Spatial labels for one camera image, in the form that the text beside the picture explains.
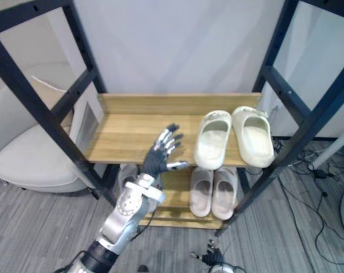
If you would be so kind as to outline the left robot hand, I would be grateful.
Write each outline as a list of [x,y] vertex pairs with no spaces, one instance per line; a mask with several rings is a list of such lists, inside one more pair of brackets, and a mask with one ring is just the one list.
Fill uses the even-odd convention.
[[181,146],[183,134],[175,134],[179,125],[168,125],[154,140],[143,161],[143,173],[157,178],[161,173],[185,169],[189,163],[185,160],[168,162],[168,158]]

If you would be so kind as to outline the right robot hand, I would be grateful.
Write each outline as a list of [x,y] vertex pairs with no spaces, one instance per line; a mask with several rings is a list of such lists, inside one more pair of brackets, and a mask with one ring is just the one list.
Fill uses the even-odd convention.
[[197,254],[191,251],[189,255],[192,258],[198,259],[208,266],[215,266],[222,264],[225,260],[219,247],[215,244],[213,239],[208,240],[207,251],[205,254]]

